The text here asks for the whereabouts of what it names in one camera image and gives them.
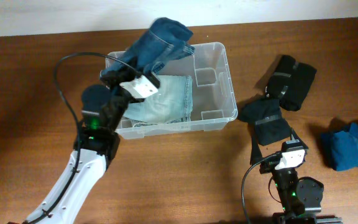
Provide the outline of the clear plastic storage bin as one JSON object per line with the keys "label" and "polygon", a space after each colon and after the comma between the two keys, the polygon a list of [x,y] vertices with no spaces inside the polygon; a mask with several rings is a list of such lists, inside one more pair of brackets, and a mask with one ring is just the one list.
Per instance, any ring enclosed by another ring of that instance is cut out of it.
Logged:
{"label": "clear plastic storage bin", "polygon": [[193,110],[190,120],[142,126],[131,119],[122,118],[116,132],[124,139],[220,130],[237,118],[238,109],[225,46],[220,42],[211,42],[195,44],[194,48],[192,56],[170,61],[159,72],[160,75],[192,78]]}

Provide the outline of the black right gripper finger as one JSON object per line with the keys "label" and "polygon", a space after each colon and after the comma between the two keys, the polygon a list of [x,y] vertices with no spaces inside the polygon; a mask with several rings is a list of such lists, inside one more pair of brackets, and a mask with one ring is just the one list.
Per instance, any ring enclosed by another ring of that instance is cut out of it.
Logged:
{"label": "black right gripper finger", "polygon": [[299,146],[304,150],[308,150],[308,146],[301,140],[293,128],[291,128],[290,140],[293,141],[296,146]]}
{"label": "black right gripper finger", "polygon": [[258,144],[258,140],[255,136],[251,136],[251,154],[250,154],[250,165],[255,165],[263,159],[262,153],[260,151],[260,147]]}

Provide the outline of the light blue jeans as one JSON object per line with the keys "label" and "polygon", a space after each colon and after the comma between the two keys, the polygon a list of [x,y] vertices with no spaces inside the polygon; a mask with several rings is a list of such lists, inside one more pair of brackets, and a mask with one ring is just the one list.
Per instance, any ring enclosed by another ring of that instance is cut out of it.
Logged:
{"label": "light blue jeans", "polygon": [[136,126],[190,121],[193,111],[191,76],[161,75],[158,92],[141,103],[129,104],[124,117]]}

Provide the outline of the black folded garment lower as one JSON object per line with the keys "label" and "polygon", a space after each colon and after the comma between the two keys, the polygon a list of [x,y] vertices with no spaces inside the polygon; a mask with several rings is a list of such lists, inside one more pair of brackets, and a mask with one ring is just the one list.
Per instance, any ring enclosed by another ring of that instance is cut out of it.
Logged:
{"label": "black folded garment lower", "polygon": [[291,135],[290,126],[282,117],[278,99],[262,98],[248,103],[242,107],[237,118],[253,125],[257,140],[263,146]]}

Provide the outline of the dark blue jeans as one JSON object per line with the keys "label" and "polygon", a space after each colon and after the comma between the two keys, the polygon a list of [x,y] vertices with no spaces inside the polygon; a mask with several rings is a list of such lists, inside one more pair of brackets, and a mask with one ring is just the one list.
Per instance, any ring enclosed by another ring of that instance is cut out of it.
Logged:
{"label": "dark blue jeans", "polygon": [[161,17],[135,41],[119,60],[130,64],[139,73],[158,73],[171,60],[193,55],[195,48],[188,41],[193,32],[185,25]]}

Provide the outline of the blue shirt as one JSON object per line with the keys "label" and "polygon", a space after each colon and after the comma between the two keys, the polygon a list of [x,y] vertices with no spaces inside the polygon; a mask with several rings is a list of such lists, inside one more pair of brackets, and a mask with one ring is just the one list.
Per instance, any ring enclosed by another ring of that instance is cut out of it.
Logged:
{"label": "blue shirt", "polygon": [[340,131],[320,136],[329,166],[335,171],[358,167],[358,124],[351,123]]}

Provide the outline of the black folded garment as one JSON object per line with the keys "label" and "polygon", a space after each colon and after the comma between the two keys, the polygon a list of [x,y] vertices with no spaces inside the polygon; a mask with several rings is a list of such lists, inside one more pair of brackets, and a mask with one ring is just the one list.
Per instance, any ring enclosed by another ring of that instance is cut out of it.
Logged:
{"label": "black folded garment", "polygon": [[257,140],[263,146],[291,135],[290,126],[282,117],[278,99],[262,98],[248,103],[242,107],[237,118],[253,125]]}
{"label": "black folded garment", "polygon": [[279,99],[287,111],[298,111],[307,97],[317,69],[289,55],[282,55],[265,87],[267,98]]}

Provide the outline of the black folded garment upper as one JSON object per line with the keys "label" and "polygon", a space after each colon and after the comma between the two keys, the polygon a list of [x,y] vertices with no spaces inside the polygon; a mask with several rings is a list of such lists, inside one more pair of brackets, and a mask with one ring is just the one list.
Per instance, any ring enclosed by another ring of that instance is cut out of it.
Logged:
{"label": "black folded garment upper", "polygon": [[317,69],[289,55],[282,55],[265,87],[267,98],[279,99],[287,111],[298,111],[307,97]]}

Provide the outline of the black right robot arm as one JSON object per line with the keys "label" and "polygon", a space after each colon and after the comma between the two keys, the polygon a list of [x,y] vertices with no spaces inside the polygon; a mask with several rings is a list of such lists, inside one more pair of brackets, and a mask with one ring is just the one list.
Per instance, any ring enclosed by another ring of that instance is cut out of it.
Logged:
{"label": "black right robot arm", "polygon": [[282,143],[280,151],[264,157],[255,137],[252,137],[250,168],[244,174],[241,196],[244,196],[245,180],[250,171],[259,166],[261,174],[271,174],[270,180],[275,182],[278,202],[283,212],[272,215],[273,223],[310,223],[333,224],[342,223],[342,218],[335,216],[319,217],[322,211],[324,185],[312,177],[298,177],[296,168],[305,162],[309,147],[292,129],[290,140]]}

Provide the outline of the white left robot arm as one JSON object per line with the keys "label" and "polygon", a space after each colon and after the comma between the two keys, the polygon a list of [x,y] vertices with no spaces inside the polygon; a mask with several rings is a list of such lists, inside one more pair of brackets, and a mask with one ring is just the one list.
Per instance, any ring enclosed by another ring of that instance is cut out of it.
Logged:
{"label": "white left robot arm", "polygon": [[81,96],[82,120],[77,123],[73,151],[61,176],[25,223],[73,223],[88,194],[115,158],[116,132],[130,103],[157,93],[160,79],[153,72],[113,72],[103,84],[88,87]]}

